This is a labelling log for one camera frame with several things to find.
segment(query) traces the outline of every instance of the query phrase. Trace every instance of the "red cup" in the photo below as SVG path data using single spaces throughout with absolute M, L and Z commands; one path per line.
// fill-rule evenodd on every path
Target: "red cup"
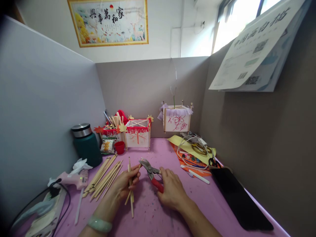
M 117 142 L 115 143 L 115 149 L 116 151 L 118 152 L 118 155 L 121 155 L 124 153 L 124 148 L 125 148 L 125 143 L 120 141 L 120 142 Z

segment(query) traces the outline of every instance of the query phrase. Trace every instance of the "wrist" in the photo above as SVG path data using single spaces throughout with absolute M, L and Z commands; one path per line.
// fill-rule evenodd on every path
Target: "wrist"
M 97 209 L 93 213 L 96 218 L 106 222 L 112 222 L 121 204 L 121 199 L 115 190 L 109 190 L 101 200 Z
M 195 202 L 193 202 L 188 196 L 185 197 L 177 207 L 177 211 L 183 214 L 185 211 L 187 211 L 192 206 L 196 205 Z

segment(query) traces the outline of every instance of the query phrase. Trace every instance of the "gray wall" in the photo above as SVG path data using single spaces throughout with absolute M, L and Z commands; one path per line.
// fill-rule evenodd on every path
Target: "gray wall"
M 110 115 L 121 109 L 125 115 L 143 119 L 152 115 L 152 137 L 170 137 L 164 134 L 162 121 L 158 120 L 161 102 L 173 104 L 170 86 L 177 85 L 175 103 L 193 103 L 190 130 L 198 132 L 208 57 L 173 59 L 177 68 L 177 82 L 171 59 L 129 61 L 96 64 L 103 98 Z
M 200 134 L 291 236 L 316 236 L 316 2 L 273 93 L 208 90 L 229 45 L 210 57 Z
M 14 20 L 0 35 L 0 203 L 10 222 L 79 158 L 71 126 L 104 123 L 95 64 Z

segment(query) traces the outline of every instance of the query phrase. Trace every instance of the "green thermos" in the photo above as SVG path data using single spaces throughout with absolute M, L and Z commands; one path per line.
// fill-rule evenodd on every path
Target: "green thermos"
M 80 158 L 87 159 L 87 164 L 96 167 L 102 162 L 102 154 L 95 134 L 89 123 L 81 123 L 71 128 L 73 141 Z

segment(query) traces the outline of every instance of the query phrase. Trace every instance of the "lavender ruffle trim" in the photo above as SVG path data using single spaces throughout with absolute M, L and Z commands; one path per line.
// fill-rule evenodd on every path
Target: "lavender ruffle trim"
M 186 107 L 184 105 L 182 106 L 176 106 L 176 108 L 181 108 L 181 109 L 172 109 L 172 108 L 169 108 L 169 106 L 167 104 L 164 104 L 163 106 L 160 107 L 160 114 L 158 116 L 158 119 L 159 120 L 163 120 L 163 117 L 164 117 L 164 112 L 163 110 L 166 108 L 166 116 L 169 116 L 169 117 L 173 117 L 173 116 L 186 116 L 186 115 L 191 115 L 193 114 L 193 111 L 189 108 L 189 107 Z

